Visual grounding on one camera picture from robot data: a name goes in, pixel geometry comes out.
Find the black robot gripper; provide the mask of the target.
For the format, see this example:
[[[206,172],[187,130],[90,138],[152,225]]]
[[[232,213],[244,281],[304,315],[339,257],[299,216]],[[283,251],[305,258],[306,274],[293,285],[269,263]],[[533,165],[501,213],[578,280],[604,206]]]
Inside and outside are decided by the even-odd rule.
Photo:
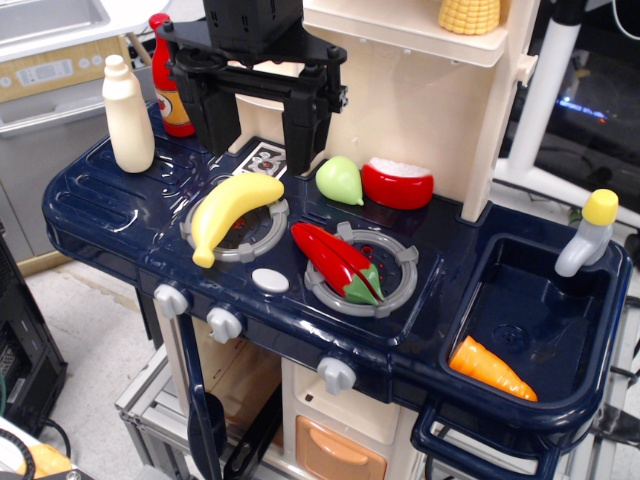
[[[203,145],[225,153],[240,136],[236,94],[284,104],[287,173],[302,175],[325,147],[330,111],[348,104],[347,52],[309,33],[301,1],[205,1],[204,18],[159,28],[175,77],[193,77]],[[292,99],[296,94],[307,100]]]

